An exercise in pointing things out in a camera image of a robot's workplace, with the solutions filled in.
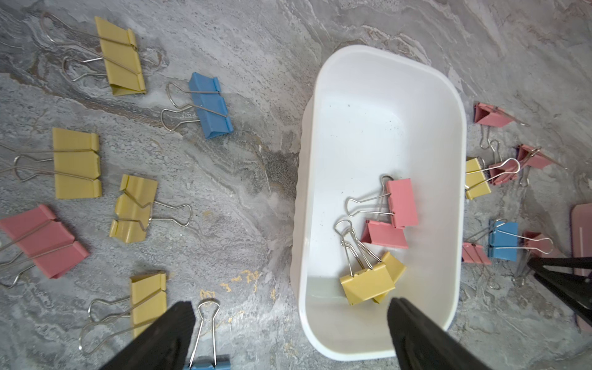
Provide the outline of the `blue binder clip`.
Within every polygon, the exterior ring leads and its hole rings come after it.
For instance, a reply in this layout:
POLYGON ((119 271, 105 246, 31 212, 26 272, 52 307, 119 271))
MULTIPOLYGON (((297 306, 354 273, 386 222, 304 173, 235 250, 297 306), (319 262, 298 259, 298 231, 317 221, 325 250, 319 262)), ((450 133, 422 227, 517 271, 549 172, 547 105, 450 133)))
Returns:
POLYGON ((169 82, 166 85, 166 95, 175 109, 162 109, 160 112, 160 123, 169 132, 188 123, 200 123, 206 139, 213 139, 234 131, 231 123, 228 106, 221 95, 221 86, 217 77, 207 77, 193 72, 188 81, 188 88, 183 88, 177 83, 169 82), (179 106, 174 102, 171 88, 174 87, 182 93, 189 94, 192 102, 179 106), (165 113, 179 114, 188 110, 195 110, 197 119, 180 121, 176 126, 169 127, 164 121, 165 113))
POLYGON ((519 232, 519 225, 506 219, 491 220, 488 225, 470 237, 464 243, 484 246, 488 259, 517 261, 518 251, 525 251, 538 257, 556 255, 556 248, 551 238, 542 233, 519 232))

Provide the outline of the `yellow binder clip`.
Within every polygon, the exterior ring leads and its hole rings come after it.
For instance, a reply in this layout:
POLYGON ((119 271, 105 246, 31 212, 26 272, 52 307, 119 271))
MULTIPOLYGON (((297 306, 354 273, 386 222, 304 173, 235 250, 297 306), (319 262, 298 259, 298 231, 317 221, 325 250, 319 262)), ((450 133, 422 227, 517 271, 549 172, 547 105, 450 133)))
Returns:
POLYGON ((1 148, 15 155, 4 171, 12 172, 22 183, 39 176, 52 177, 59 200, 103 196, 98 134, 54 127, 50 150, 19 150, 6 143, 1 148))
POLYGON ((468 200, 490 194, 491 179, 488 167, 482 166, 478 158, 468 160, 466 163, 465 196, 468 200))

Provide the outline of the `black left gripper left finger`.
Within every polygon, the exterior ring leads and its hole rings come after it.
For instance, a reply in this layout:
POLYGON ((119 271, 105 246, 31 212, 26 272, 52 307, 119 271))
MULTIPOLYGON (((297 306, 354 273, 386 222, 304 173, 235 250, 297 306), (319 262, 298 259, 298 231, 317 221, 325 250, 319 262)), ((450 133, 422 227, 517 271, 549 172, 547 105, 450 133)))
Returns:
POLYGON ((195 322, 192 303, 177 302, 103 368, 182 370, 195 322))

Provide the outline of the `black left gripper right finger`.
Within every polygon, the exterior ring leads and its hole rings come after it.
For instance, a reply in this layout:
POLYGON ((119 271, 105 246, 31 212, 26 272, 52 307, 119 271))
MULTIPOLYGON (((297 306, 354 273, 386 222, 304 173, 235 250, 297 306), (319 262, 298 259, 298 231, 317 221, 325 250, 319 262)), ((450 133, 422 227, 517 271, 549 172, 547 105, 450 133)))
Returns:
POLYGON ((488 369, 405 298, 391 300, 387 320, 401 369, 488 369))

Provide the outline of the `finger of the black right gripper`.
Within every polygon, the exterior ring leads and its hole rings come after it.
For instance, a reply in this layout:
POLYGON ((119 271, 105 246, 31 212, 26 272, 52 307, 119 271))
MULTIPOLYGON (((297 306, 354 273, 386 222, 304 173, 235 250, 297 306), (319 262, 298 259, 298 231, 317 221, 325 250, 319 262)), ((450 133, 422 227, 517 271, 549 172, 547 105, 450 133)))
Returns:
POLYGON ((589 277, 551 271, 535 279, 591 326, 591 280, 589 277))
POLYGON ((591 269, 591 257, 570 257, 570 258, 542 258, 534 257, 529 260, 527 265, 537 273, 550 271, 552 268, 572 268, 580 270, 591 269))

